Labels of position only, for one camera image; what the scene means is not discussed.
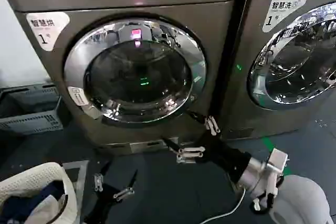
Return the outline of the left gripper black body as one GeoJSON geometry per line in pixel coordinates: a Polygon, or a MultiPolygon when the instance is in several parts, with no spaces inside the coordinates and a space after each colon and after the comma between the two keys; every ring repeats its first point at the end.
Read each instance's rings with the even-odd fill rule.
{"type": "Polygon", "coordinates": [[[96,192],[97,201],[90,213],[85,216],[85,223],[105,223],[112,206],[122,202],[114,198],[114,195],[122,192],[123,189],[117,189],[106,183],[102,184],[102,189],[96,192]]]}

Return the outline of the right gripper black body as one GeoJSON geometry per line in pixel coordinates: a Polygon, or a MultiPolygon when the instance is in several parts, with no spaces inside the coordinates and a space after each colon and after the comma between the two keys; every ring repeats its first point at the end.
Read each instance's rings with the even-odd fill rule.
{"type": "Polygon", "coordinates": [[[197,147],[204,147],[203,157],[197,158],[198,163],[212,162],[222,168],[230,176],[232,182],[238,182],[246,170],[251,154],[231,148],[218,136],[209,131],[197,140],[197,147]]]}

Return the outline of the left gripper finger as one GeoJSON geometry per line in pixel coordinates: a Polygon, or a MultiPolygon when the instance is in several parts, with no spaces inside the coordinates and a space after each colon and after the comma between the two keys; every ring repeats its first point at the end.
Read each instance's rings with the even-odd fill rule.
{"type": "Polygon", "coordinates": [[[114,194],[113,195],[114,199],[126,199],[126,198],[134,195],[135,191],[134,191],[133,186],[136,182],[137,174],[138,174],[138,171],[136,170],[134,172],[128,186],[125,189],[123,189],[123,190],[117,192],[116,194],[114,194]]]}
{"type": "Polygon", "coordinates": [[[103,167],[101,168],[100,172],[94,174],[93,182],[94,182],[94,190],[95,191],[103,191],[104,176],[107,173],[107,171],[109,170],[110,166],[111,166],[111,161],[104,164],[103,167]]]}

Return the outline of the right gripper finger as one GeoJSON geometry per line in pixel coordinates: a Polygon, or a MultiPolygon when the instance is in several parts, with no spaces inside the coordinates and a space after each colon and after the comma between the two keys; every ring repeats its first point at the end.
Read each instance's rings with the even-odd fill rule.
{"type": "Polygon", "coordinates": [[[196,112],[187,112],[187,114],[200,124],[204,125],[207,130],[210,130],[212,136],[218,134],[218,125],[212,115],[205,116],[196,112]]]}
{"type": "Polygon", "coordinates": [[[170,139],[162,138],[162,141],[175,154],[178,164],[195,164],[196,160],[202,158],[205,152],[205,147],[203,146],[180,147],[170,139]]]}

